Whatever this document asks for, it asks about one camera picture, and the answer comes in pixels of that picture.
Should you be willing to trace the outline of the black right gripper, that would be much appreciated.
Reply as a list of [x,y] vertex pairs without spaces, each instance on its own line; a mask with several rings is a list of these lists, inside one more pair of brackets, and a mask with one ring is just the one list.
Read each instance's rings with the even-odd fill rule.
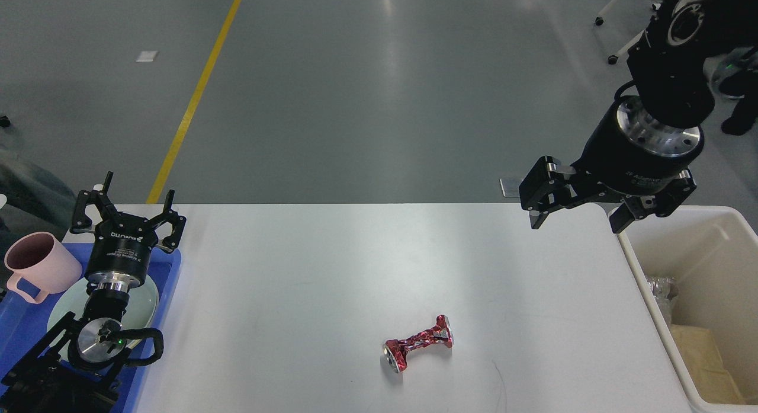
[[623,95],[572,167],[552,156],[536,161],[519,186],[521,208],[539,229],[550,213],[608,200],[610,188],[627,194],[609,216],[614,234],[650,215],[670,216],[698,187],[688,165],[704,143],[698,125],[675,129],[650,115],[637,95]]

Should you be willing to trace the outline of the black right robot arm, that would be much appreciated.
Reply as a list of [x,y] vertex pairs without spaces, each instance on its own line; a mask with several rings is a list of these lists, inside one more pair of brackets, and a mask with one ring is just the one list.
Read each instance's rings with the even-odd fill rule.
[[631,80],[580,158],[565,167],[543,156],[521,182],[531,227],[585,203],[617,205],[614,233],[674,213],[696,189],[689,165],[704,148],[701,124],[715,104],[704,63],[741,47],[756,47],[756,0],[663,0],[628,49]]

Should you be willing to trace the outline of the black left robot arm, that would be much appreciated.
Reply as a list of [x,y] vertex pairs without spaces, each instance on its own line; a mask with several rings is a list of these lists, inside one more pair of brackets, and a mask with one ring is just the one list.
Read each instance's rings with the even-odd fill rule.
[[50,294],[86,294],[81,312],[64,313],[2,378],[3,412],[109,412],[119,399],[124,368],[146,367],[163,356],[163,334],[150,323],[125,324],[129,307],[149,308],[131,294],[151,283],[152,254],[179,247],[186,217],[173,209],[174,191],[148,218],[117,210],[108,197],[112,172],[99,187],[81,191],[70,232],[92,233],[86,265],[50,233],[32,233],[14,243],[4,257],[11,271],[8,289],[39,305]]

